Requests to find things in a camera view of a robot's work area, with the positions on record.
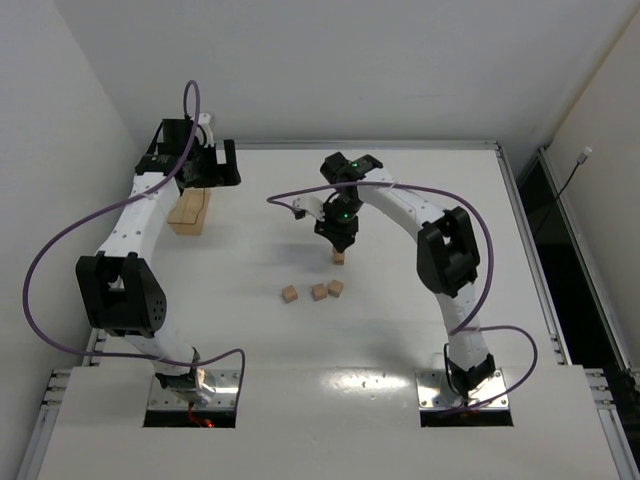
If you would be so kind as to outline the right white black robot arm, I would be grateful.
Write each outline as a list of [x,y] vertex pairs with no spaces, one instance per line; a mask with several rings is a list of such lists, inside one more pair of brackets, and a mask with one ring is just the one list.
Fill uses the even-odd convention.
[[495,362],[476,318],[475,282],[480,254],[468,212],[444,209],[417,193],[391,187],[393,178],[376,158],[365,155],[349,161],[340,152],[320,167],[337,195],[322,205],[316,234],[342,253],[355,243],[357,214],[368,204],[415,240],[416,270],[423,285],[435,294],[448,333],[450,388],[463,398],[491,376]]

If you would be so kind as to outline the metal base plate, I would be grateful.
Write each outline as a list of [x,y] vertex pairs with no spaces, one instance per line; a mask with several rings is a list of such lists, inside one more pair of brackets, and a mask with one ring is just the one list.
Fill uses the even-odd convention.
[[237,403],[240,370],[204,369],[196,390],[175,393],[163,389],[155,379],[151,383],[147,409],[149,411],[186,411],[190,404],[196,411],[231,412]]
[[475,405],[480,411],[509,410],[509,399],[501,369],[470,390],[467,400],[453,392],[442,369],[418,370],[415,379],[421,412],[434,413]]

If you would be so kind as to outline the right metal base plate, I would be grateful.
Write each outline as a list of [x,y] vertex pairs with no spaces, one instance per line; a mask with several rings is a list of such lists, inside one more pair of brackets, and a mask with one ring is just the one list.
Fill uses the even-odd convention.
[[509,410],[509,399],[501,369],[470,390],[467,400],[453,392],[442,369],[418,370],[415,379],[421,412],[434,413],[475,405],[480,411]]

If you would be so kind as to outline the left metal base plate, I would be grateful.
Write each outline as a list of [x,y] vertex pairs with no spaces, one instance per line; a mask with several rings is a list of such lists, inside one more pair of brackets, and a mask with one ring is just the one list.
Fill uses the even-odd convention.
[[190,404],[196,411],[231,412],[237,403],[240,370],[204,369],[196,390],[175,393],[163,389],[155,379],[151,383],[147,409],[149,411],[186,411]]

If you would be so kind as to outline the aluminium table frame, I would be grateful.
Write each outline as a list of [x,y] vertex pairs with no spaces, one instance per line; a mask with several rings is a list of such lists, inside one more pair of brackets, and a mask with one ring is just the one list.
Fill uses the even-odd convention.
[[499,149],[150,148],[39,479],[622,479]]

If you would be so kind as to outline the wooden block tray box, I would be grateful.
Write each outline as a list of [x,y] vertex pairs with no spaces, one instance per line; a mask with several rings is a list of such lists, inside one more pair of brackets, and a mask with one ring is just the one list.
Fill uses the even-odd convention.
[[211,198],[207,188],[188,188],[167,217],[167,223],[176,235],[200,236]]

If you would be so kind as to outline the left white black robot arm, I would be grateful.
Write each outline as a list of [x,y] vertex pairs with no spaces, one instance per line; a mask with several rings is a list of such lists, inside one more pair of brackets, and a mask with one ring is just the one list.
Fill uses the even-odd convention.
[[163,389],[201,405],[213,398],[215,379],[168,323],[166,295],[151,263],[164,227],[201,234],[212,188],[241,181],[234,142],[224,141],[226,160],[219,163],[211,124],[208,113],[161,122],[135,168],[132,203],[97,252],[75,267],[91,326],[148,356]]

